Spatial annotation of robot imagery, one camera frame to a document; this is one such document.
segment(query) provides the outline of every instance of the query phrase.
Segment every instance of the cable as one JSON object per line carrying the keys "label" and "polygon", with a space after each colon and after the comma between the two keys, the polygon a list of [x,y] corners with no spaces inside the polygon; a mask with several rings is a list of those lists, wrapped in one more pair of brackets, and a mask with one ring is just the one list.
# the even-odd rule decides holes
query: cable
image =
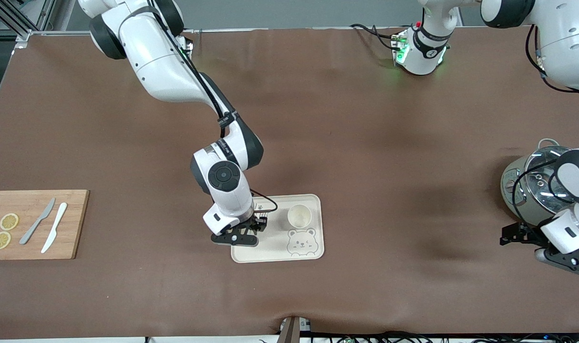
{"label": "cable", "polygon": [[390,35],[381,35],[381,34],[379,33],[379,31],[376,29],[376,25],[372,25],[372,29],[371,29],[371,30],[368,29],[368,28],[366,28],[366,26],[364,26],[364,25],[362,25],[362,24],[353,24],[353,25],[351,25],[351,28],[362,28],[362,29],[364,29],[367,33],[370,33],[370,34],[372,34],[372,35],[375,35],[375,36],[379,39],[379,42],[380,42],[383,46],[385,46],[385,48],[390,49],[390,50],[395,50],[395,51],[399,51],[399,50],[400,50],[400,48],[397,48],[396,46],[390,46],[390,45],[387,45],[385,42],[383,42],[383,38],[384,38],[384,39],[391,39],[392,36],[390,36]]}
{"label": "cable", "polygon": [[522,217],[522,214],[520,214],[520,211],[518,211],[518,206],[516,206],[516,187],[518,187],[518,185],[520,184],[520,180],[522,178],[524,178],[524,176],[526,174],[529,174],[530,172],[532,172],[533,170],[537,170],[541,167],[545,167],[546,165],[550,165],[552,163],[555,163],[557,160],[553,159],[551,161],[548,161],[546,163],[542,163],[540,165],[536,165],[535,167],[531,168],[531,169],[527,169],[527,171],[525,171],[524,173],[520,174],[520,176],[518,176],[518,178],[516,179],[516,181],[514,182],[514,185],[512,186],[512,206],[514,207],[514,211],[516,211],[516,215],[520,218],[520,220],[522,220],[523,222],[527,223],[526,220],[524,220],[524,217]]}
{"label": "cable", "polygon": [[558,200],[560,200],[561,202],[566,202],[567,204],[572,204],[573,202],[570,202],[568,200],[562,199],[561,197],[558,197],[554,191],[552,190],[552,179],[556,177],[556,172],[552,173],[552,175],[550,176],[550,178],[548,179],[548,191],[550,191],[550,194],[553,195],[555,198],[557,198]]}
{"label": "cable", "polygon": [[531,42],[531,34],[533,34],[533,30],[535,30],[535,54],[536,55],[539,54],[539,41],[538,41],[539,28],[535,25],[531,25],[531,28],[529,29],[529,33],[527,33],[527,39],[525,41],[524,51],[525,51],[525,54],[527,55],[527,59],[529,60],[529,63],[531,63],[531,65],[533,65],[533,67],[535,67],[535,69],[537,69],[539,71],[539,75],[541,76],[542,80],[544,81],[544,84],[546,84],[546,86],[550,87],[551,89],[554,89],[555,91],[561,91],[562,93],[579,94],[579,89],[575,89],[575,88],[571,88],[571,87],[567,87],[568,89],[560,89],[558,87],[551,85],[550,82],[548,80],[546,80],[548,74],[537,63],[535,63],[535,61],[533,60],[533,57],[531,56],[531,53],[529,51],[529,45]]}
{"label": "cable", "polygon": [[[148,5],[150,5],[151,7],[155,7],[154,4],[152,4],[151,0],[148,0]],[[163,22],[160,15],[156,12],[152,12],[152,15],[154,15],[154,18],[159,23],[161,29],[165,33],[169,42],[172,44],[172,46],[174,46],[174,48],[176,48],[177,52],[179,52],[179,56],[181,57],[181,59],[186,63],[186,65],[188,66],[188,68],[190,69],[192,74],[194,74],[194,77],[196,78],[196,80],[199,81],[200,86],[205,90],[205,93],[209,97],[209,100],[211,100],[211,102],[213,103],[213,107],[215,108],[215,111],[218,115],[218,118],[224,117],[224,114],[222,113],[222,108],[220,108],[220,104],[218,104],[217,100],[215,99],[215,96],[213,96],[213,93],[211,93],[211,90],[205,84],[205,81],[203,80],[199,71],[194,66],[194,63],[192,63],[192,60],[190,59],[190,57],[188,57],[187,54],[185,54],[184,50],[177,44],[177,41],[174,39],[174,37],[169,35],[169,30],[165,26],[165,22]],[[220,138],[224,138],[224,136],[226,136],[226,130],[220,129]]]}
{"label": "cable", "polygon": [[533,336],[534,334],[527,334],[527,336],[518,338],[518,339],[512,339],[511,337],[507,337],[505,335],[501,335],[500,339],[497,338],[483,338],[483,339],[476,339],[474,341],[472,341],[471,343],[519,343],[524,341],[525,339]]}
{"label": "cable", "polygon": [[279,208],[279,205],[277,205],[277,203],[270,199],[269,197],[266,197],[266,195],[263,195],[262,193],[259,193],[258,191],[254,191],[253,189],[250,188],[250,191],[252,191],[252,193],[256,193],[257,195],[265,198],[266,200],[268,200],[269,202],[272,202],[275,205],[274,209],[263,209],[263,210],[259,210],[259,211],[253,211],[253,213],[270,213],[270,212],[274,212]]}
{"label": "cable", "polygon": [[[350,26],[350,28],[362,28],[364,29],[367,33],[370,33],[372,35],[377,35],[376,31],[371,30],[370,28],[366,28],[366,26],[362,25],[362,24],[353,24]],[[378,36],[386,38],[386,39],[391,39],[390,35],[381,35],[379,34]]]}

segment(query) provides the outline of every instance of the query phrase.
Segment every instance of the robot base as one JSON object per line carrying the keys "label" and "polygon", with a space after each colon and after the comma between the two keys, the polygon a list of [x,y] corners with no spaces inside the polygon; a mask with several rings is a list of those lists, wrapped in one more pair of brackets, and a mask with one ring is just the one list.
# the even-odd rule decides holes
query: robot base
{"label": "robot base", "polygon": [[423,53],[420,52],[412,43],[414,35],[414,29],[408,28],[397,35],[393,35],[391,39],[391,46],[394,48],[399,48],[399,50],[393,51],[393,63],[395,65],[400,65],[407,72],[415,75],[427,75],[431,74],[435,68],[442,63],[442,58],[446,52],[447,47],[438,53],[435,53],[433,58],[425,58]]}

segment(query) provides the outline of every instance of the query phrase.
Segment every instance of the brown table cover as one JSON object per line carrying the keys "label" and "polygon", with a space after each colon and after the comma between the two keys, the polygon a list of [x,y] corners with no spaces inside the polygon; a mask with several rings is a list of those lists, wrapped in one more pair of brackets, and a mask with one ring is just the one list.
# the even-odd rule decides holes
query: brown table cover
{"label": "brown table cover", "polygon": [[91,196],[76,259],[0,261],[0,338],[268,334],[288,315],[344,333],[579,332],[579,276],[499,246],[506,165],[543,137],[579,145],[579,96],[541,82],[525,33],[458,29],[421,77],[363,31],[197,37],[196,65],[265,145],[250,185],[321,199],[322,258],[248,264],[211,243],[189,170],[215,113],[151,98],[89,37],[32,37],[0,90],[0,190]]}

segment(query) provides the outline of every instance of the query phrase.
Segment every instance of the white knife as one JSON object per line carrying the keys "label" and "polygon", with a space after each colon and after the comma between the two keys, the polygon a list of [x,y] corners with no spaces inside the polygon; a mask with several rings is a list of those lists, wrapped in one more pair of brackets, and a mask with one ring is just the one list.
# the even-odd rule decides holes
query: white knife
{"label": "white knife", "polygon": [[44,254],[44,252],[46,252],[46,250],[48,250],[48,248],[50,248],[52,243],[55,241],[55,238],[57,237],[57,226],[59,225],[61,217],[63,217],[66,208],[67,202],[61,202],[61,205],[59,205],[59,210],[57,211],[57,217],[55,217],[55,222],[52,224],[52,228],[50,229],[46,243],[44,243],[44,247],[42,247],[42,254]]}

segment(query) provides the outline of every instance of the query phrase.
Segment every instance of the wooden cutting board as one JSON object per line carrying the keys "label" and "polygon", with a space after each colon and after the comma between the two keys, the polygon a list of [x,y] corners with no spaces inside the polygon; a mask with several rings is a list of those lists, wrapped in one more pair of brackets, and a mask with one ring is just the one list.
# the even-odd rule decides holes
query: wooden cutting board
{"label": "wooden cutting board", "polygon": [[[55,198],[52,211],[42,220],[29,241],[20,245],[22,236],[42,214],[50,200]],[[18,225],[9,230],[11,239],[6,248],[0,249],[0,259],[72,259],[76,256],[82,219],[87,208],[89,191],[0,191],[0,220],[8,213],[19,217]],[[57,238],[50,248],[40,253],[48,238],[61,202],[67,202],[67,210],[57,226]]]}

